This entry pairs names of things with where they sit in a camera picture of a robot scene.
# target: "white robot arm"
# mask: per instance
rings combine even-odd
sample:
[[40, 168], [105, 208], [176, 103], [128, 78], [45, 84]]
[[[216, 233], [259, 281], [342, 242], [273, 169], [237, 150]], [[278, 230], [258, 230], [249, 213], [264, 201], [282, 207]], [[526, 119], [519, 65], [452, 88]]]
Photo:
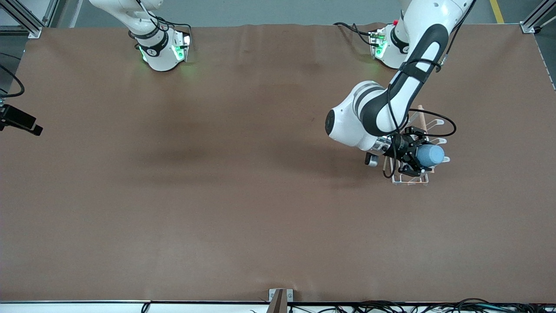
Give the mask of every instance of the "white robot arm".
[[186, 34], [161, 23], [151, 12], [163, 0], [90, 0], [120, 20], [139, 43], [143, 60], [155, 71], [168, 71], [185, 61], [191, 41]]
[[424, 136], [418, 131], [399, 131], [411, 103], [442, 58], [450, 32], [462, 22], [474, 1], [413, 0], [403, 18], [409, 48], [399, 71], [387, 88], [373, 81], [356, 85], [328, 113], [325, 130], [329, 137], [374, 156], [384, 154], [401, 160], [409, 165], [407, 175], [419, 176], [441, 163], [444, 152], [439, 146], [426, 146], [430, 143], [422, 140]]
[[401, 4], [400, 19], [394, 21], [393, 24], [388, 24], [386, 27], [376, 30], [376, 34], [380, 35], [380, 38], [383, 39], [371, 39], [372, 43], [378, 45], [377, 48], [371, 49], [373, 57], [392, 69], [400, 68], [409, 51], [409, 39], [405, 31], [404, 19], [411, 0], [399, 1]]

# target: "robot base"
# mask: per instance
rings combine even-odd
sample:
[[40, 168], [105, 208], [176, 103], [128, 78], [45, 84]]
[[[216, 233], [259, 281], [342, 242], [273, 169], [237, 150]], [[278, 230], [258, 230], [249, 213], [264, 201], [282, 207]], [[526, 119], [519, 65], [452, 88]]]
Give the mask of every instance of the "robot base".
[[391, 34], [394, 27], [394, 24], [388, 24], [386, 27], [376, 30], [376, 32], [369, 34], [369, 40], [371, 43], [379, 45], [379, 47], [371, 46], [373, 59], [380, 60], [392, 69], [399, 69], [408, 55], [407, 53], [401, 53], [400, 49], [392, 43]]
[[168, 43], [158, 56], [150, 56], [149, 51], [143, 51], [143, 60], [155, 71], [165, 72], [176, 67], [180, 62], [187, 62], [187, 54], [191, 45], [191, 35], [177, 30], [169, 29]]
[[[420, 109], [420, 110], [423, 109], [423, 107], [421, 105], [419, 105], [417, 108]], [[433, 128], [437, 125], [444, 125], [444, 121], [440, 120], [440, 119], [435, 119], [435, 120], [427, 123], [425, 121], [425, 115], [422, 112], [414, 112], [413, 115], [409, 117], [408, 126], [409, 125], [415, 125], [416, 127], [419, 127], [420, 129], [423, 129], [423, 130], [428, 132], [431, 128]], [[433, 138], [432, 140], [429, 140], [429, 137], [427, 137], [426, 139], [428, 141], [430, 141], [431, 143], [435, 144], [435, 145], [445, 144], [445, 143], [448, 142], [444, 138]], [[447, 162], [450, 162], [450, 158], [445, 156], [442, 163], [447, 163]], [[404, 163], [402, 163], [398, 160], [394, 160], [392, 158], [385, 157], [384, 158], [383, 170], [386, 173], [391, 173], [392, 167], [394, 166], [394, 164], [396, 164], [396, 168], [400, 168], [400, 167], [403, 167], [405, 165]], [[432, 172], [425, 172], [420, 177], [411, 177], [411, 176], [404, 175], [404, 174], [401, 174], [398, 171], [396, 171], [394, 176], [392, 176], [392, 183], [394, 185], [407, 185], [407, 186], [409, 186], [409, 185], [423, 185], [423, 186], [426, 186], [426, 185], [429, 184], [429, 174], [434, 174], [434, 167], [433, 167]]]

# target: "metal frame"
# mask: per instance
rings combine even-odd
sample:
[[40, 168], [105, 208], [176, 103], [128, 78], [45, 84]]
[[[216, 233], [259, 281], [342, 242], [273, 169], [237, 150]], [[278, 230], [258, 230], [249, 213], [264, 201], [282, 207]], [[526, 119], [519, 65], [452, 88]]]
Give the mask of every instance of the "metal frame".
[[51, 25], [54, 13], [58, 9], [61, 0], [50, 0], [42, 20], [35, 16], [19, 0], [0, 0], [2, 7], [20, 26], [1, 26], [2, 33], [18, 34], [29, 32], [29, 38], [39, 38], [42, 27]]
[[[415, 301], [415, 302], [396, 302], [397, 304], [399, 304], [400, 306], [402, 306], [403, 308], [405, 308], [407, 311], [409, 311], [412, 308], [419, 308], [419, 309], [427, 309], [430, 306], [434, 306], [434, 305], [440, 305], [440, 304], [444, 304], [446, 302], [427, 302], [427, 301], [423, 301], [423, 302], [419, 302], [419, 301]], [[168, 300], [168, 301], [148, 301], [148, 300], [16, 300], [16, 301], [0, 301], [0, 306], [1, 305], [144, 305], [144, 304], [152, 304], [152, 305], [185, 305], [185, 306], [207, 306], [207, 308], [216, 308], [218, 306], [222, 306], [222, 307], [228, 307], [230, 305], [232, 306], [256, 306], [256, 307], [260, 307], [263, 306], [264, 308], [269, 307], [269, 304], [271, 304], [271, 302], [268, 301], [194, 301], [194, 300], [184, 300], [184, 301], [180, 301], [180, 300]], [[352, 302], [352, 301], [287, 301], [287, 304], [290, 306], [295, 306], [297, 307], [297, 309], [299, 307], [301, 308], [307, 308], [307, 309], [317, 309], [317, 308], [327, 308], [327, 307], [338, 307], [338, 306], [343, 306], [343, 307], [350, 307], [350, 306], [357, 306], [360, 305], [361, 302]], [[501, 306], [501, 307], [507, 307], [507, 303], [498, 303], [498, 302], [492, 302], [492, 305], [495, 306]], [[539, 302], [531, 302], [529, 304], [537, 304], [537, 305], [547, 305], [550, 306], [548, 308], [545, 308], [547, 312], [556, 312], [556, 304], [548, 304], [548, 303], [539, 303]], [[391, 306], [392, 309], [394, 309], [394, 311], [397, 309], [396, 306]], [[443, 313], [446, 313], [447, 311], [449, 311], [450, 308], [446, 308], [441, 310]], [[499, 313], [499, 311], [490, 311], [488, 309], [486, 309], [486, 312], [489, 313]]]
[[554, 7], [556, 0], [543, 0], [525, 20], [519, 22], [523, 33], [535, 33], [537, 25]]

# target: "metal bracket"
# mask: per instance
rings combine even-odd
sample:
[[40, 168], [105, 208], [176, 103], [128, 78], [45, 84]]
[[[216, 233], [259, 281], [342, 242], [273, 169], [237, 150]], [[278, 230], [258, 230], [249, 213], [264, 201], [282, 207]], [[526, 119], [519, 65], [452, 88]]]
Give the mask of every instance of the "metal bracket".
[[41, 36], [42, 27], [45, 27], [44, 23], [20, 1], [0, 0], [0, 7], [29, 32], [29, 38], [37, 39]]
[[556, 0], [543, 0], [525, 20], [519, 22], [523, 33], [535, 33], [535, 26], [554, 8]]
[[[275, 289], [269, 289], [269, 301], [272, 301], [272, 297], [274, 297], [274, 293], [276, 293], [276, 290], [278, 290], [279, 288], [275, 288]], [[287, 300], [289, 302], [292, 302], [294, 300], [294, 290], [293, 289], [284, 289], [286, 291], [286, 296], [287, 296]]]
[[187, 62], [187, 57], [189, 55], [189, 47], [191, 46], [191, 34], [183, 36], [183, 61]]
[[293, 289], [269, 289], [270, 304], [266, 313], [287, 313], [287, 303], [294, 300]]

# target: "green led light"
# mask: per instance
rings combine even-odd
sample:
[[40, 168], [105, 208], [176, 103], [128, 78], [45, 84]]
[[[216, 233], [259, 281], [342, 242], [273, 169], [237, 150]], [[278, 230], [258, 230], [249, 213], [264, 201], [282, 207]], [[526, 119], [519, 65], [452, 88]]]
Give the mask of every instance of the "green led light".
[[184, 56], [183, 56], [183, 49], [180, 48], [180, 47], [175, 47], [175, 46], [172, 46], [172, 48], [173, 48], [174, 54], [176, 55], [176, 59], [177, 59], [178, 61], [183, 60], [183, 59], [184, 59]]
[[143, 49], [141, 47], [139, 47], [139, 51], [141, 51], [141, 54], [143, 55], [143, 61], [147, 62], [147, 57], [145, 56], [145, 53], [143, 52]]
[[382, 57], [384, 54], [384, 50], [386, 49], [388, 45], [388, 42], [386, 40], [382, 40], [382, 42], [380, 42], [380, 45], [376, 48], [376, 56], [377, 57]]

